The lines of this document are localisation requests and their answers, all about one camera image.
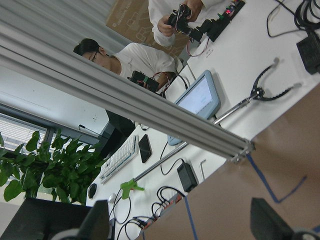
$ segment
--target smartphone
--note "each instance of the smartphone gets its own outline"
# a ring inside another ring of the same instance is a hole
[[[139,149],[141,160],[143,163],[145,163],[152,155],[150,142],[147,134],[145,134],[139,141]]]

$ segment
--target black hair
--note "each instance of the black hair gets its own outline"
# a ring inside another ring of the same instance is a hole
[[[74,47],[73,52],[82,56],[84,53],[93,53],[99,51],[99,44],[90,38],[84,38]]]

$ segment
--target black computer mouse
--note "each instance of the black computer mouse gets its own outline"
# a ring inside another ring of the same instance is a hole
[[[97,184],[92,183],[88,189],[88,197],[92,199],[97,191]]]

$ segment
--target potted plant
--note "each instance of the potted plant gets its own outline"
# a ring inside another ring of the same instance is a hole
[[[79,137],[62,138],[58,130],[51,144],[54,149],[51,154],[50,143],[44,141],[38,147],[39,139],[40,133],[35,131],[25,146],[29,154],[22,152],[24,143],[9,153],[4,148],[0,132],[0,187],[13,177],[4,190],[4,199],[10,201],[21,192],[25,192],[26,197],[36,198],[39,187],[43,186],[49,189],[53,201],[59,197],[63,203],[79,202],[85,205],[87,188],[105,162],[99,152],[89,151],[97,145],[85,145],[82,150],[77,150],[82,145]]]

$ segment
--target eyeglasses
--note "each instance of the eyeglasses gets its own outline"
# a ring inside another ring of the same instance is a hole
[[[94,63],[95,63],[97,53],[98,53],[98,52],[96,51],[95,54],[93,55],[93,58],[91,59],[91,62],[94,62]]]

